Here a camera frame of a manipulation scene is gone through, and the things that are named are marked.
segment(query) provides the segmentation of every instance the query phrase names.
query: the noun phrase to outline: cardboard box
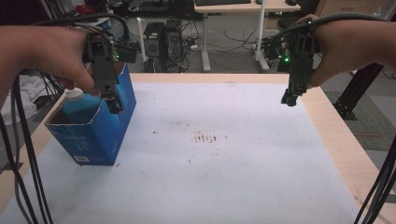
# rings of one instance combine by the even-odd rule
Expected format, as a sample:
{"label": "cardboard box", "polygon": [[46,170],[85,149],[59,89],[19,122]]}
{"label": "cardboard box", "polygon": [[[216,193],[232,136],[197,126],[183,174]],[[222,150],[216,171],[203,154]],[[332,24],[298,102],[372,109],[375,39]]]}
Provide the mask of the cardboard box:
{"label": "cardboard box", "polygon": [[113,165],[129,125],[136,99],[126,64],[118,64],[117,91],[123,105],[119,114],[110,114],[105,101],[86,124],[68,124],[62,111],[64,101],[46,120],[45,125],[79,165]]}

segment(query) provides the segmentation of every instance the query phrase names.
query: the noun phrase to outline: metal stand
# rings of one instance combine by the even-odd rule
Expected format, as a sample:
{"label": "metal stand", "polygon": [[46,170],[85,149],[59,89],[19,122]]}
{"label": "metal stand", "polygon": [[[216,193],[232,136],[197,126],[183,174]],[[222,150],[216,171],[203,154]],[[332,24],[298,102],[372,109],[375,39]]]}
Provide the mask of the metal stand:
{"label": "metal stand", "polygon": [[260,63],[260,67],[262,68],[263,72],[268,72],[270,67],[265,60],[265,56],[262,52],[262,32],[265,29],[267,19],[268,19],[268,12],[265,12],[265,0],[262,0],[262,9],[260,10],[260,20],[259,20],[259,27],[257,28],[259,31],[259,38],[257,40],[257,46],[254,51],[254,56],[257,62]]}
{"label": "metal stand", "polygon": [[210,61],[209,61],[209,54],[207,52],[207,37],[206,37],[206,32],[207,32],[207,13],[204,13],[203,16],[203,29],[204,29],[204,34],[202,37],[202,64],[204,65],[204,72],[205,73],[210,73]]}
{"label": "metal stand", "polygon": [[343,94],[333,104],[341,118],[346,120],[356,119],[352,110],[383,68],[384,66],[381,64],[371,63],[358,70]]}

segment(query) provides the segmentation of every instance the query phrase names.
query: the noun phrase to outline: desk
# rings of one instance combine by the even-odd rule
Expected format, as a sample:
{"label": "desk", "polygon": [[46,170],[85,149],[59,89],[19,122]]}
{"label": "desk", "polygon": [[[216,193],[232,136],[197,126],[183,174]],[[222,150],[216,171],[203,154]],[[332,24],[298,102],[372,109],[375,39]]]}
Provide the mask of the desk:
{"label": "desk", "polygon": [[[285,87],[289,81],[287,75],[270,74],[131,74],[131,78],[133,83],[275,83],[284,84]],[[355,199],[357,207],[361,207],[374,183],[377,169],[320,88],[310,90],[301,99],[349,193]],[[51,138],[44,124],[41,123],[32,134],[37,154]],[[24,162],[21,168],[22,174],[28,170],[24,152],[25,150],[21,154],[21,161]],[[0,175],[0,189],[0,213],[2,213],[13,195],[12,172],[4,171]],[[396,204],[385,203],[377,223],[396,223],[395,211]]]}
{"label": "desk", "polygon": [[268,64],[265,61],[262,53],[261,53],[261,45],[262,45],[262,32],[265,28],[264,15],[267,15],[268,12],[288,12],[288,11],[296,11],[300,10],[300,6],[289,6],[285,3],[285,1],[281,0],[267,0],[262,1],[262,5],[256,4],[254,0],[250,2],[250,4],[236,4],[236,5],[223,5],[223,6],[210,6],[210,7],[198,7],[194,5],[195,11],[204,14],[204,33],[203,33],[203,46],[202,46],[202,61],[204,64],[204,72],[210,72],[210,63],[209,56],[207,53],[207,45],[206,45],[206,34],[207,34],[207,14],[208,13],[237,13],[237,12],[260,12],[259,24],[258,24],[258,42],[257,49],[255,49],[255,58],[262,67],[262,70],[269,70]]}

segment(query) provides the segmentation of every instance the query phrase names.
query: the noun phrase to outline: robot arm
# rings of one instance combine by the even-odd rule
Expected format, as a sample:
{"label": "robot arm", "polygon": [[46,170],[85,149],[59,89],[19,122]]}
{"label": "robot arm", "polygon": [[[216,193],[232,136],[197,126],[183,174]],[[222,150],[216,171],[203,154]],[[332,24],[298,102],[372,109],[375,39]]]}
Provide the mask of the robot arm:
{"label": "robot arm", "polygon": [[340,20],[383,21],[381,18],[365,14],[339,13],[314,21],[308,19],[305,23],[291,26],[262,41],[262,49],[268,60],[281,59],[289,63],[289,86],[285,90],[281,104],[295,106],[298,96],[306,93],[313,71],[313,57],[319,50],[314,36],[315,28],[326,22]]}
{"label": "robot arm", "polygon": [[[113,35],[96,26],[91,26],[81,21],[99,18],[114,18],[120,21],[123,26],[123,35],[119,40],[115,40]],[[92,78],[95,87],[105,99],[110,113],[118,114],[123,110],[120,97],[117,93],[117,78],[114,62],[134,63],[137,52],[140,52],[138,41],[130,40],[129,29],[126,22],[114,14],[94,14],[52,21],[42,21],[35,25],[62,25],[76,26],[90,29],[82,61],[90,63],[92,68]]]}

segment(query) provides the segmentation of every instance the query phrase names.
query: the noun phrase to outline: computer tower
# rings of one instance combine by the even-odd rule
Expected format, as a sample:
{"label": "computer tower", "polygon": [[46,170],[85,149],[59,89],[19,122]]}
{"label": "computer tower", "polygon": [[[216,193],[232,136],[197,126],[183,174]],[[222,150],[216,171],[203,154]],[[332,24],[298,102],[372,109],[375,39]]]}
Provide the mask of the computer tower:
{"label": "computer tower", "polygon": [[181,38],[181,20],[168,20],[165,24],[166,43],[168,56],[178,62],[184,61],[184,48]]}
{"label": "computer tower", "polygon": [[148,68],[153,72],[162,72],[166,66],[167,44],[163,22],[149,22],[143,33],[146,54],[151,61]]}

